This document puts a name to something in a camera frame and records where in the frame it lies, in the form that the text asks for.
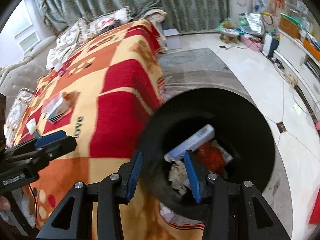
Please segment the white tissue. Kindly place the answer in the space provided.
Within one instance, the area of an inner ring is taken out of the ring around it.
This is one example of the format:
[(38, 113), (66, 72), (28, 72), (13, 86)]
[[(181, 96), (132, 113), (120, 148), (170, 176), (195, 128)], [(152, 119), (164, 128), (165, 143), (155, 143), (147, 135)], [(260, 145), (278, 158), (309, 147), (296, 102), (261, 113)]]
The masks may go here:
[(26, 127), (27, 127), (29, 134), (33, 135), (37, 130), (37, 123), (36, 123), (35, 118), (28, 121), (26, 124)]

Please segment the pink paper wrapper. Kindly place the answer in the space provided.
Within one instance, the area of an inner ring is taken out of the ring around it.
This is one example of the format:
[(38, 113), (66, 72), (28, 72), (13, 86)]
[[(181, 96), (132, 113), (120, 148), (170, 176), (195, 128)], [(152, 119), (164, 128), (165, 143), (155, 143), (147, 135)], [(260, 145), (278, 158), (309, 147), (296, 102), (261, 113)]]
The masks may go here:
[(61, 98), (63, 98), (63, 94), (56, 93), (56, 94), (52, 95), (51, 97), (47, 98), (46, 100), (44, 100), (41, 112), (42, 113), (49, 112)]

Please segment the red plastic bag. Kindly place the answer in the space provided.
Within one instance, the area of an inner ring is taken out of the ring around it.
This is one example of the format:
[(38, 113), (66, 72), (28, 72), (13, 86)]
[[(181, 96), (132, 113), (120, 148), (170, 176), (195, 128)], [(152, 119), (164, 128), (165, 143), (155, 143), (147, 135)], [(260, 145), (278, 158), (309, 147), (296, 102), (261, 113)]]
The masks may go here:
[(222, 152), (212, 142), (206, 142), (196, 150), (196, 159), (202, 163), (206, 168), (217, 173), (219, 176), (224, 176), (224, 167), (226, 162), (222, 156)]

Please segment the beige paper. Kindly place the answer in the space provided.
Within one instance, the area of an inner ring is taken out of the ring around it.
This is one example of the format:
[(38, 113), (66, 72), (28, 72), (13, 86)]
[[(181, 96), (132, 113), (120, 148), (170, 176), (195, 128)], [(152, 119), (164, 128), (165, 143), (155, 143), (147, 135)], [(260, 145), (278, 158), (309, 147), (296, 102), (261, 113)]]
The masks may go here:
[(169, 171), (169, 182), (171, 187), (179, 192), (180, 195), (185, 195), (187, 189), (190, 189), (190, 183), (182, 161), (175, 161)]

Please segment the long white toothpaste box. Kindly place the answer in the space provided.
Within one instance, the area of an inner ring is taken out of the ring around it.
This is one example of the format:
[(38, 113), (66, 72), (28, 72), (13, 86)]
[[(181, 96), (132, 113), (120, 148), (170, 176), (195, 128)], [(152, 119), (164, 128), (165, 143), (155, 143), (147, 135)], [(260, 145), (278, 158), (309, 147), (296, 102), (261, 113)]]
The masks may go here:
[(191, 137), (180, 143), (173, 150), (169, 151), (164, 159), (167, 162), (181, 160), (184, 158), (184, 154), (187, 150), (195, 151), (204, 143), (212, 140), (215, 136), (215, 129), (207, 124)]

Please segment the white medicine box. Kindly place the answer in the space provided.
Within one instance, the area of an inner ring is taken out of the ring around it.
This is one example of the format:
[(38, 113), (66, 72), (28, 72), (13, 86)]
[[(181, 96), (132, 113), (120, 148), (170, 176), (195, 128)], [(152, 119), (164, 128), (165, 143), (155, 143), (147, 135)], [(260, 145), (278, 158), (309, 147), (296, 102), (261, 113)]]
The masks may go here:
[(70, 103), (64, 97), (61, 98), (54, 107), (46, 113), (49, 122), (54, 123), (61, 119), (63, 115), (70, 109)]

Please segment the black round trash bin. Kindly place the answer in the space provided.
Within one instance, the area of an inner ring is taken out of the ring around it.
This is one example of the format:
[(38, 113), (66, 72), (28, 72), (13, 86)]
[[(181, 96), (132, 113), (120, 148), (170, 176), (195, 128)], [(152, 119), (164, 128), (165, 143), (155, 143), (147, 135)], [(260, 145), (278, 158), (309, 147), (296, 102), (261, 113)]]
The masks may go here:
[(251, 181), (266, 189), (275, 162), (272, 132), (260, 111), (243, 96), (225, 89), (199, 88), (168, 100), (140, 137), (142, 180), (166, 207), (203, 220), (207, 203), (185, 186), (173, 186), (173, 164), (192, 150), (208, 170), (231, 183)]

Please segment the grey tufted headboard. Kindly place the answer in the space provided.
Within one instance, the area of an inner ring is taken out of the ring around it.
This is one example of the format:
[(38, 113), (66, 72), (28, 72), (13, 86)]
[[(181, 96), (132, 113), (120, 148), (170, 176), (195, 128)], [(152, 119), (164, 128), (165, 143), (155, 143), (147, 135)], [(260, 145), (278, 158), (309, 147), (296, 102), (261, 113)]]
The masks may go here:
[(55, 48), (56, 39), (56, 36), (44, 39), (20, 62), (1, 68), (1, 94), (6, 97), (7, 110), (10, 109), (22, 88), (34, 91), (38, 79), (47, 75), (47, 56), (49, 51)]

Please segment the white pink pill bottle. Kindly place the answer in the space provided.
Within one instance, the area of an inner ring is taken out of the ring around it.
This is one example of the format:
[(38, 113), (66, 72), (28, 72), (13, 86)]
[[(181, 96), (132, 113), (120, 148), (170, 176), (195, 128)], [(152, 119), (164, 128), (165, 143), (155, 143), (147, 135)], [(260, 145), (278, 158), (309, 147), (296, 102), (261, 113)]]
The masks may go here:
[(63, 66), (63, 64), (60, 61), (57, 61), (54, 64), (54, 70), (56, 71), (57, 75), (63, 76), (66, 73), (66, 68)]

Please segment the embroidered cream pillow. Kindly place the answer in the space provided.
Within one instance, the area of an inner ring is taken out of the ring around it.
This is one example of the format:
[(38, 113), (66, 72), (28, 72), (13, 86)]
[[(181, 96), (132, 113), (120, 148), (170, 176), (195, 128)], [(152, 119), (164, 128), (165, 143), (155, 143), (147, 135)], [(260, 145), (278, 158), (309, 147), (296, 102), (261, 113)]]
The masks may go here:
[(56, 41), (58, 50), (69, 48), (73, 45), (82, 44), (87, 41), (89, 22), (81, 18), (68, 28)]

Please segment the grey patterned rug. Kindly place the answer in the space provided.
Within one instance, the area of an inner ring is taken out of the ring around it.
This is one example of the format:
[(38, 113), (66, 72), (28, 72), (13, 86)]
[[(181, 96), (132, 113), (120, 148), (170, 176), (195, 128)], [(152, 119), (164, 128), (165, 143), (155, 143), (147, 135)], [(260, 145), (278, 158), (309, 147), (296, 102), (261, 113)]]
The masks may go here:
[[(165, 54), (159, 56), (158, 60), (165, 77), (166, 100), (186, 90), (213, 87), (235, 92), (253, 102), (234, 73), (209, 48)], [(262, 194), (289, 236), (292, 236), (293, 209), (289, 181), (277, 144), (273, 144), (275, 164)]]

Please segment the white tv cabinet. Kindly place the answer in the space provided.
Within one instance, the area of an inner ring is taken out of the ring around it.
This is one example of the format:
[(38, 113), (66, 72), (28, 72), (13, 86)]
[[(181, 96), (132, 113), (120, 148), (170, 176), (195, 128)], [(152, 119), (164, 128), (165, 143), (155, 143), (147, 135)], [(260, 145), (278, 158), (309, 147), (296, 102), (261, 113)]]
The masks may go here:
[(274, 51), (274, 67), (289, 83), (299, 87), (315, 114), (319, 114), (319, 61), (302, 42), (280, 31), (280, 42)]

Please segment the small wooden stool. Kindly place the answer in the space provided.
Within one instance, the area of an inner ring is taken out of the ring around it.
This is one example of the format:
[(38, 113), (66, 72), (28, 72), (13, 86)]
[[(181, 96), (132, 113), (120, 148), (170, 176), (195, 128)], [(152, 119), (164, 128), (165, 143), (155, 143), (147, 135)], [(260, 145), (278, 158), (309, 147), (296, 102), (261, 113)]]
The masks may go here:
[(220, 39), (224, 40), (225, 43), (232, 41), (235, 44), (238, 44), (239, 32), (234, 29), (222, 28), (220, 30)]

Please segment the silver foil bag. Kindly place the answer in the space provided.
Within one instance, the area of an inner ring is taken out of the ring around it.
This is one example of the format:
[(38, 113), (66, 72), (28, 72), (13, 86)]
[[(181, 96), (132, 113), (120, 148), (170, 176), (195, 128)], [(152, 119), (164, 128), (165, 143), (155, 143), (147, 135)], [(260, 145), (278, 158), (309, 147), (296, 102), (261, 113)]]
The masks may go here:
[(265, 27), (263, 19), (260, 14), (255, 13), (242, 13), (239, 14), (240, 30), (244, 33), (263, 36), (265, 33)]

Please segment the green patterned curtain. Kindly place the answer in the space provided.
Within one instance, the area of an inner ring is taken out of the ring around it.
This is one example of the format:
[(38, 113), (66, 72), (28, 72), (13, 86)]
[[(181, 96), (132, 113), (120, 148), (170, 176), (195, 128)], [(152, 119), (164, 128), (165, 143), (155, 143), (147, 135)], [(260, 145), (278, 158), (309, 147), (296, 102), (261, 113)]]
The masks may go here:
[(125, 6), (135, 20), (150, 9), (167, 13), (165, 25), (179, 32), (215, 29), (228, 14), (228, 0), (35, 0), (43, 22), (60, 33), (78, 19), (93, 21)]

